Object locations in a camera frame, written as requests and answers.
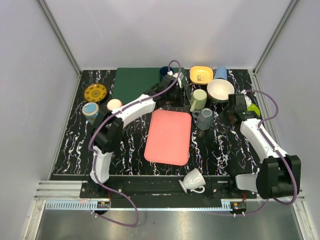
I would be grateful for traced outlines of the large cream bowl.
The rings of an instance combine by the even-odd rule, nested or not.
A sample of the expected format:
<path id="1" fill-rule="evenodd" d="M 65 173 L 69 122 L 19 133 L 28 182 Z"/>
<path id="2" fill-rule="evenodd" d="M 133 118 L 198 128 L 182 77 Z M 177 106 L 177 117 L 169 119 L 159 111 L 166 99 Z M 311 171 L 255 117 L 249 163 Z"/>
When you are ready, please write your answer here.
<path id="1" fill-rule="evenodd" d="M 207 84 L 208 97 L 215 103 L 225 103 L 229 99 L 229 95 L 235 93 L 234 86 L 224 79 L 213 79 Z"/>

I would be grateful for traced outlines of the grey faceted mug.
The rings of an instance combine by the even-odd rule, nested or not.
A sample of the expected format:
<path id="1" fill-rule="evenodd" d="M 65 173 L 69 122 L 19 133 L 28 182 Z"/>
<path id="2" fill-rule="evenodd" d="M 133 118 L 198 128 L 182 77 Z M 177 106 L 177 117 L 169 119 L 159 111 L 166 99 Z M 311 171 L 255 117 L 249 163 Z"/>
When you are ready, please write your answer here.
<path id="1" fill-rule="evenodd" d="M 213 111 L 209 108 L 194 110 L 192 116 L 196 118 L 196 127 L 202 131 L 208 130 L 213 122 Z"/>

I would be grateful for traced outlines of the pink plastic tray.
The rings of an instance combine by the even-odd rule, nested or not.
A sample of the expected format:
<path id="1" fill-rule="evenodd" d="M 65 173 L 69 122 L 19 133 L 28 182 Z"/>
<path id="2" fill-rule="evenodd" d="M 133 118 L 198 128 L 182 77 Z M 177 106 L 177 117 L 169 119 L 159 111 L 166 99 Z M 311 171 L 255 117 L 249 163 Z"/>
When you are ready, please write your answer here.
<path id="1" fill-rule="evenodd" d="M 184 166 L 189 160 L 192 117 L 189 113 L 152 113 L 144 158 L 153 163 Z"/>

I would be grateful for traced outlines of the lime green plate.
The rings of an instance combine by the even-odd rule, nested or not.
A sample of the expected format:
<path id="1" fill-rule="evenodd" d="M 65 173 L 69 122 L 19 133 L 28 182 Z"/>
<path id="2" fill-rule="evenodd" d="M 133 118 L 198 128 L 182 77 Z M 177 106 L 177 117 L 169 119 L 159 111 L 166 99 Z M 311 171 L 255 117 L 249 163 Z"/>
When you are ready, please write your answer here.
<path id="1" fill-rule="evenodd" d="M 253 111 L 253 112 L 255 112 L 258 117 L 261 116 L 260 109 L 259 109 L 254 103 L 251 103 L 251 104 L 247 107 L 247 110 L 248 110 L 248 111 Z"/>

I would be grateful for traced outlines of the pink mug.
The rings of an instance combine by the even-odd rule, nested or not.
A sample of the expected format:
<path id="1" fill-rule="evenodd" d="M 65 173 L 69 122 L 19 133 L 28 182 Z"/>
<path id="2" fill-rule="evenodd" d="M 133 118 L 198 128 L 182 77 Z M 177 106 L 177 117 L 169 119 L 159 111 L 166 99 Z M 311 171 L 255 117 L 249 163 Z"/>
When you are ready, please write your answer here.
<path id="1" fill-rule="evenodd" d="M 118 109 L 123 106 L 123 103 L 119 99 L 111 99 L 108 101 L 106 108 L 109 111 L 112 111 L 114 109 Z"/>

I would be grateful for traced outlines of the yellow patterned saucer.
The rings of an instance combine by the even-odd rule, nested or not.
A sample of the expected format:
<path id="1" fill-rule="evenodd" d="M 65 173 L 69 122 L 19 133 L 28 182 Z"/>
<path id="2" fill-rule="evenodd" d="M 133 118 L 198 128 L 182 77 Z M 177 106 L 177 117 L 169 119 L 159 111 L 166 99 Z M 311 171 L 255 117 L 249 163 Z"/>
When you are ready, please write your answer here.
<path id="1" fill-rule="evenodd" d="M 101 83 L 93 83 L 89 85 L 83 93 L 83 97 L 87 102 L 98 103 L 104 100 L 108 95 L 108 89 Z"/>

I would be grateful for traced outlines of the light blue cup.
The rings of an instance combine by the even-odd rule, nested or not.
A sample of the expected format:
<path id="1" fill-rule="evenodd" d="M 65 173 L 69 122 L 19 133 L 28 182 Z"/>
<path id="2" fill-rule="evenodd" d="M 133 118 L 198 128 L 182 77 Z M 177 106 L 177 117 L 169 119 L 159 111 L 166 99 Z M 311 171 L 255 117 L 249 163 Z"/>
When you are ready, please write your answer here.
<path id="1" fill-rule="evenodd" d="M 227 68 L 224 66 L 219 66 L 214 74 L 214 79 L 223 79 L 227 80 L 228 79 L 228 71 Z"/>

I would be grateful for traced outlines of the dark blue mug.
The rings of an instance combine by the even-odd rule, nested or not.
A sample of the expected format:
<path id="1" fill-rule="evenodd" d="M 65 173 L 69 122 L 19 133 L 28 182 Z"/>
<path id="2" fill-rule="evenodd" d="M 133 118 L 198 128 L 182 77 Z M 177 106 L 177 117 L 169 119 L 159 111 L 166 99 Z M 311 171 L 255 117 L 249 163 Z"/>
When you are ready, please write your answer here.
<path id="1" fill-rule="evenodd" d="M 160 78 L 160 81 L 168 74 L 168 72 L 171 71 L 171 68 L 168 67 L 168 66 L 163 66 L 160 68 L 159 70 L 159 78 Z"/>

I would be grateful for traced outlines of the yellow square bowl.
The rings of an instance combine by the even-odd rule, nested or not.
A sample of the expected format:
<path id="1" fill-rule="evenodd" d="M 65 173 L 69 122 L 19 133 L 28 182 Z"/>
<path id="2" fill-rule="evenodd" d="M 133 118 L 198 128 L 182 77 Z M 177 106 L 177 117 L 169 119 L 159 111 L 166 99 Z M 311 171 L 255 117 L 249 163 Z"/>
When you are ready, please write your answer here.
<path id="1" fill-rule="evenodd" d="M 207 85 L 214 79 L 214 72 L 208 66 L 193 66 L 189 71 L 189 78 L 197 85 Z"/>

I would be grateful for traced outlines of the light green mug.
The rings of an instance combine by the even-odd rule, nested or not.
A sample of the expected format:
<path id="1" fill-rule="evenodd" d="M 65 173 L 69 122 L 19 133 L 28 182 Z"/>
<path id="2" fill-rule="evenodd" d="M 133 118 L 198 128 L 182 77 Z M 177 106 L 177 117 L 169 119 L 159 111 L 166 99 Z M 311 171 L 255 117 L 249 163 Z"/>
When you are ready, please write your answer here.
<path id="1" fill-rule="evenodd" d="M 202 89 L 196 89 L 191 94 L 190 112 L 202 110 L 207 102 L 207 93 Z"/>

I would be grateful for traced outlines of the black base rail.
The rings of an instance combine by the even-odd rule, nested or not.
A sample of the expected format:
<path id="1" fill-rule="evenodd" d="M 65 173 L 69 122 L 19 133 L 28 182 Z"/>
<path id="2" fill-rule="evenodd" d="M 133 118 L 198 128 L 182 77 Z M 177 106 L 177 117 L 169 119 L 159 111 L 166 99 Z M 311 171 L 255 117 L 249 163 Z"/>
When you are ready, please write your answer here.
<path id="1" fill-rule="evenodd" d="M 184 176 L 174 175 L 112 175 L 104 184 L 105 186 L 132 196 L 182 196 L 183 191 L 179 180 Z M 236 189 L 236 184 L 230 176 L 206 175 L 205 197 L 213 199 L 255 199 L 257 195 L 251 191 Z M 93 180 L 85 180 L 80 187 L 81 198 L 121 198 L 122 196 L 95 183 Z"/>

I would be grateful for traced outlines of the white footed teacup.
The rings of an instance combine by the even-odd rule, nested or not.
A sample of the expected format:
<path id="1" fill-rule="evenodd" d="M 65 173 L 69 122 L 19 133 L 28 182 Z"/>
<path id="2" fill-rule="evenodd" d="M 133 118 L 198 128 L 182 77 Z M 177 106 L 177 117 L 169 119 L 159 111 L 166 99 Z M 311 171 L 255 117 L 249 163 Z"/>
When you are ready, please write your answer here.
<path id="1" fill-rule="evenodd" d="M 187 194 L 188 191 L 197 194 L 205 192 L 206 181 L 198 169 L 191 170 L 183 180 L 178 180 L 181 188 Z"/>

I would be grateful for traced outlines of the blue patterned mug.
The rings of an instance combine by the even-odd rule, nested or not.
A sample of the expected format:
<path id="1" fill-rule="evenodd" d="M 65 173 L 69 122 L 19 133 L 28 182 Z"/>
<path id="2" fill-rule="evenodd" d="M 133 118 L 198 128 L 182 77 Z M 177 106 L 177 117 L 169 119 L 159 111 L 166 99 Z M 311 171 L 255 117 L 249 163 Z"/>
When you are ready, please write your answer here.
<path id="1" fill-rule="evenodd" d="M 93 126 L 94 122 L 99 114 L 99 105 L 95 102 L 87 102 L 82 107 L 82 114 L 85 116 L 86 120 Z"/>

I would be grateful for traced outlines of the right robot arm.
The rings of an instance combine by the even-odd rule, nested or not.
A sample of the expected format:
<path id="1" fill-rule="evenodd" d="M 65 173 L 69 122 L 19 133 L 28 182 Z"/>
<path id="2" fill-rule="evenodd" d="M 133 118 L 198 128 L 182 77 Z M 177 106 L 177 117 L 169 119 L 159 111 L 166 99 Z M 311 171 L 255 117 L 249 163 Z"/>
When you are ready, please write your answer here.
<path id="1" fill-rule="evenodd" d="M 228 195 L 239 198 L 245 191 L 261 198 L 279 200 L 291 197 L 294 202 L 300 191 L 301 160 L 289 155 L 266 131 L 263 120 L 247 108 L 245 93 L 228 95 L 228 104 L 219 115 L 226 124 L 233 125 L 249 141 L 260 160 L 257 174 L 233 174 L 227 185 Z"/>

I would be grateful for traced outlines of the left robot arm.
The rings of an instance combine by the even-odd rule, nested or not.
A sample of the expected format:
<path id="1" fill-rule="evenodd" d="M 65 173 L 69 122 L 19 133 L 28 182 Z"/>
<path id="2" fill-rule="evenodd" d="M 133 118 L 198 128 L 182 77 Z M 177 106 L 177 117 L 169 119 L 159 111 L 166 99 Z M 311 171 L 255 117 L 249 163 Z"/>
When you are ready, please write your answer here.
<path id="1" fill-rule="evenodd" d="M 182 72 L 170 71 L 159 83 L 135 100 L 97 115 L 88 144 L 88 150 L 93 152 L 92 169 L 89 174 L 93 184 L 90 192 L 95 197 L 103 198 L 108 193 L 105 182 L 110 178 L 112 155 L 120 147 L 123 129 L 137 118 L 152 113 L 164 104 L 180 100 L 183 78 Z"/>

